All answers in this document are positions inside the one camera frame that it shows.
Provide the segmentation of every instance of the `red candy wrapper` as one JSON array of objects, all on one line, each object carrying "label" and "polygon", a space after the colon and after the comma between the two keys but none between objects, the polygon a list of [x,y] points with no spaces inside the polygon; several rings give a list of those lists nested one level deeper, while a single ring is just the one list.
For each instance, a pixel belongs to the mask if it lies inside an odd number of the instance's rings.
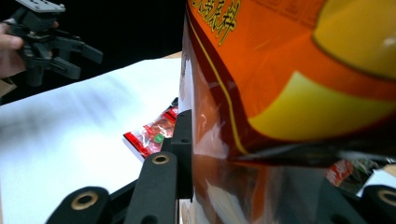
[{"label": "red candy wrapper", "polygon": [[154,121],[123,136],[146,158],[161,151],[164,138],[173,136],[177,117],[177,106],[166,109]]}]

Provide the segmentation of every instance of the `black cloth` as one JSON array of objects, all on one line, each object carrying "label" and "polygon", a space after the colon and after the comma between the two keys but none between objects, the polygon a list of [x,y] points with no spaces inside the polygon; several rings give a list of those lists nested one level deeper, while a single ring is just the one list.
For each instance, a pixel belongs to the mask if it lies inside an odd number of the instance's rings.
[{"label": "black cloth", "polygon": [[[181,51],[185,13],[185,2],[182,0],[51,2],[66,7],[66,12],[58,20],[59,29],[78,35],[88,45],[101,50],[105,55],[103,63],[97,64],[72,54],[71,63],[81,67],[81,78],[71,80],[47,71],[40,87],[27,86],[25,73],[20,73],[13,78],[18,88],[4,97],[3,104],[141,60],[161,58]],[[0,19],[11,17],[20,6],[15,0],[0,1]]]}]

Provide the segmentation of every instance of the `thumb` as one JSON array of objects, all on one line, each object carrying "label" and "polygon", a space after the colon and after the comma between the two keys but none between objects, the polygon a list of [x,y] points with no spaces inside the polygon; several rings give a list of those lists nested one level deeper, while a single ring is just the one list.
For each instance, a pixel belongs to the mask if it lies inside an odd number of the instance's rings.
[{"label": "thumb", "polygon": [[22,45],[22,39],[17,36],[0,35],[0,49],[20,49]]}]

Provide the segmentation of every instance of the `white tabletop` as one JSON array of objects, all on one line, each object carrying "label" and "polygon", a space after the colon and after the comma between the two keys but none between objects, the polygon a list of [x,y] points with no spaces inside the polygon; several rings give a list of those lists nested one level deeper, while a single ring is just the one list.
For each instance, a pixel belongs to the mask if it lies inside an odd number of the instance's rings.
[{"label": "white tabletop", "polygon": [[122,135],[170,105],[179,76],[180,59],[148,60],[0,106],[4,223],[45,223],[76,189],[136,180],[142,158]]}]

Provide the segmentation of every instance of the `yellow stripe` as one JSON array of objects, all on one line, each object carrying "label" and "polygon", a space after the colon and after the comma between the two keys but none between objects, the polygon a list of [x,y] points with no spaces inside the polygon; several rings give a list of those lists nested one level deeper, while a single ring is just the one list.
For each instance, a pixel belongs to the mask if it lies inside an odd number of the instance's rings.
[{"label": "yellow stripe", "polygon": [[230,111],[230,120],[231,120],[231,126],[233,129],[233,139],[235,141],[236,147],[238,148],[238,150],[243,153],[243,154],[248,154],[248,152],[245,150],[244,146],[242,146],[242,143],[239,140],[239,135],[238,135],[238,130],[236,128],[236,124],[235,124],[235,118],[233,115],[233,102],[231,100],[231,96],[230,94],[227,92],[227,89],[225,88],[225,85],[223,84],[223,82],[221,81],[221,78],[219,76],[218,70],[216,69],[215,65],[212,63],[212,60],[210,59],[209,55],[207,54],[204,45],[202,44],[198,34],[195,32],[194,27],[191,24],[191,20],[190,20],[190,15],[189,13],[187,13],[187,16],[189,17],[189,23],[190,26],[194,32],[195,37],[198,40],[198,43],[202,49],[202,51],[204,52],[204,55],[206,56],[207,60],[209,61],[210,67],[212,67],[213,72],[215,73],[216,79],[218,80],[222,91],[224,92],[225,98],[227,99],[227,103],[228,103],[228,107],[229,107],[229,111]]}]

